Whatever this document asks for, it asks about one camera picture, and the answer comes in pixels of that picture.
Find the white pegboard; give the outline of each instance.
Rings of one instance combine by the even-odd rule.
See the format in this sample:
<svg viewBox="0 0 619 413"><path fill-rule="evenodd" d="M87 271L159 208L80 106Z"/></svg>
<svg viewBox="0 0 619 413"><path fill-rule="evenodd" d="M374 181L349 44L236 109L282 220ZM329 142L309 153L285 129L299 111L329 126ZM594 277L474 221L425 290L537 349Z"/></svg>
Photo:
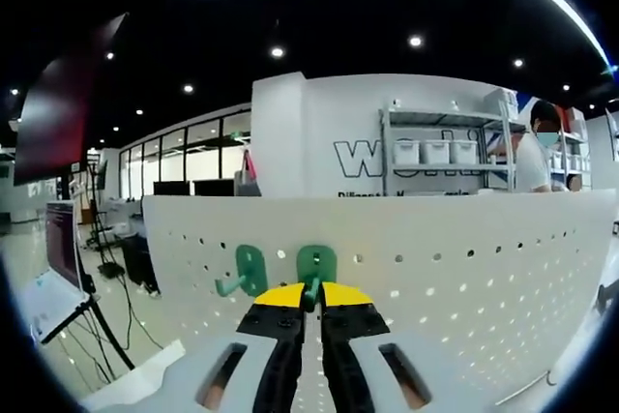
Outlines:
<svg viewBox="0 0 619 413"><path fill-rule="evenodd" d="M234 331L253 298L215 293L234 251L262 250L269 286L296 280L296 254L326 245L338 282L370 295L392 331L440 341L488 404L550 369L595 294L614 191L459 197L266 199L149 196L148 241L170 324ZM312 333L295 411L334 411ZM323 404L308 404L322 401Z"/></svg>

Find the white wall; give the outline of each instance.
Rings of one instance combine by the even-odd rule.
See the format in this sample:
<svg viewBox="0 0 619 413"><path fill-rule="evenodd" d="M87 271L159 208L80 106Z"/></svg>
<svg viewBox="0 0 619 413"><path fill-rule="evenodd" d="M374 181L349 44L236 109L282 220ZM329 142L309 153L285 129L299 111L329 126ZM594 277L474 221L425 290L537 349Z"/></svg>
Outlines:
<svg viewBox="0 0 619 413"><path fill-rule="evenodd" d="M619 112L612 116L619 118ZM591 182L593 189L619 189L619 162L612 159L610 132L606 116L587 121L589 151L591 154Z"/></svg>
<svg viewBox="0 0 619 413"><path fill-rule="evenodd" d="M2 164L9 167L9 178L0 180L0 211L10 213L12 222L36 220L37 212L44 209L48 201L56 199L56 180L38 181L15 187L13 185L15 165L12 162Z"/></svg>
<svg viewBox="0 0 619 413"><path fill-rule="evenodd" d="M306 79L301 73L256 81L251 95L251 156L267 197L306 194Z"/></svg>

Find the black ceiling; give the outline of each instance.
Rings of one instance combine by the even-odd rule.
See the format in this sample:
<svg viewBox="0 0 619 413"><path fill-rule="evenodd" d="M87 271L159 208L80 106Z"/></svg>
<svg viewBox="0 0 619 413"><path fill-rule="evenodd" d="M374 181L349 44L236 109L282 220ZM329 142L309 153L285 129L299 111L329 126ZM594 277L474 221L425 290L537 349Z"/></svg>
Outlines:
<svg viewBox="0 0 619 413"><path fill-rule="evenodd" d="M571 2L616 57L612 0ZM0 104L14 117L23 91L49 61L92 26L129 12L114 59L102 57L88 146L100 146L101 138L122 146L249 102L255 80L295 71L309 78L463 77L576 105L588 116L619 95L593 46L548 0L10 0L6 12ZM422 35L424 47L409 47L411 34ZM272 44L285 47L283 59L269 56ZM512 65L517 57L525 60L520 70ZM190 96L182 92L185 83L195 89ZM570 92L562 90L565 83ZM22 93L14 97L11 88ZM114 133L114 126L121 131ZM0 143L15 143L4 124Z"/></svg>

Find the white floor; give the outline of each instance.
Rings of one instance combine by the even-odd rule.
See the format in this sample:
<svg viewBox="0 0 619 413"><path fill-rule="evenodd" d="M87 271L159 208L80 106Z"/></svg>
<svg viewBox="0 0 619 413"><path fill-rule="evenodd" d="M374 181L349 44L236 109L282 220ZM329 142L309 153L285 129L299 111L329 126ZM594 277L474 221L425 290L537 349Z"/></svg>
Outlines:
<svg viewBox="0 0 619 413"><path fill-rule="evenodd" d="M20 229L0 238L5 266L15 291L46 269L42 227L39 223L33 222L23 225ZM86 228L82 231L82 234L87 233ZM103 314L118 340L122 345L126 345L129 312L125 291L118 280L104 280L99 275L97 266L101 262L97 252L81 253L86 271L95 279L97 291L101 295L100 306ZM115 255L117 260L123 263L121 251L115 250ZM608 284L617 278L619 278L619 240L613 239L602 283ZM129 280L127 284L140 323L158 344L166 346L180 339L185 346L192 346L192 340L184 340L183 334L173 324L169 324L167 316L174 309L168 309L164 299L151 298ZM573 372L599 326L600 318L596 312L591 311L575 335L573 343L552 370L550 378L552 382L558 384L556 387L550 387L542 380L524 394L506 402L500 410L518 413L542 411L545 403ZM104 341L103 348L117 377L128 372L109 343ZM76 398L84 398L104 385L95 365L97 360L105 366L103 356L96 339L88 331L84 317L80 317L68 330L40 349L52 371ZM149 341L138 323L134 322L131 329L131 347L127 351L129 357L139 366L157 352L158 347Z"/></svg>

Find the metal shelf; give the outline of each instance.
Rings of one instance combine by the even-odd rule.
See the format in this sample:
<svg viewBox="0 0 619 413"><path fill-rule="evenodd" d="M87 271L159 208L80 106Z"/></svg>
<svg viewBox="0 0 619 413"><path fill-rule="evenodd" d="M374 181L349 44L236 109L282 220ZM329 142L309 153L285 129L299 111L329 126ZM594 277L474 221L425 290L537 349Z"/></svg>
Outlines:
<svg viewBox="0 0 619 413"><path fill-rule="evenodd" d="M443 127L443 128L475 128L503 131L503 118L490 113L462 111L432 111L406 108L390 108L389 120L394 129L398 127ZM525 129L525 125L516 121L510 122L510 130L517 132Z"/></svg>
<svg viewBox="0 0 619 413"><path fill-rule="evenodd" d="M503 164L396 164L394 171L507 171Z"/></svg>

